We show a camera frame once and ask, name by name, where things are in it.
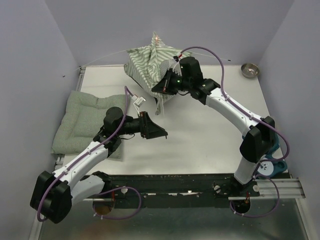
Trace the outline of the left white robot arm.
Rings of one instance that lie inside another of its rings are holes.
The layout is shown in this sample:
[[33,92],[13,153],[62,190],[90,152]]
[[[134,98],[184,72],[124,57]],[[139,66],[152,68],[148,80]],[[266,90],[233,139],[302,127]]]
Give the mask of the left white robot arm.
[[140,134],[147,140],[168,136],[146,111],[140,112],[137,118],[126,113],[119,107],[108,109],[103,126],[85,150],[60,169],[52,173],[43,171],[37,177],[30,206],[36,210],[39,222],[60,223],[76,203],[90,196],[104,198],[110,194],[111,185],[104,180],[103,173],[85,175],[118,149],[122,135]]

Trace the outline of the green striped pet tent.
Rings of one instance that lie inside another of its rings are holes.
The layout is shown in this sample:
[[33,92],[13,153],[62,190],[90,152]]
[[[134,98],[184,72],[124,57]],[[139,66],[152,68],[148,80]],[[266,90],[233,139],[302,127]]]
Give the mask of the green striped pet tent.
[[162,113],[164,103],[169,101],[172,96],[152,92],[152,88],[162,80],[167,70],[174,65],[174,56],[180,51],[178,48],[166,45],[155,31],[152,34],[150,44],[130,48],[126,51],[129,60],[124,65],[124,72],[154,98],[156,115]]

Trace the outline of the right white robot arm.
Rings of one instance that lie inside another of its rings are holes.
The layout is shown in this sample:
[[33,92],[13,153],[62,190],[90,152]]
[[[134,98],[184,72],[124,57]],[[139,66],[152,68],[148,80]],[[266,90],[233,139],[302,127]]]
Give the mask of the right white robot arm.
[[275,121],[250,112],[242,106],[236,107],[235,101],[222,92],[219,83],[204,78],[199,61],[189,56],[167,59],[159,65],[160,81],[151,89],[153,93],[167,96],[178,92],[187,92],[195,100],[206,105],[224,116],[242,134],[243,141],[239,151],[242,155],[230,191],[241,196],[248,190],[258,162],[271,150],[276,142],[276,134],[272,130]]

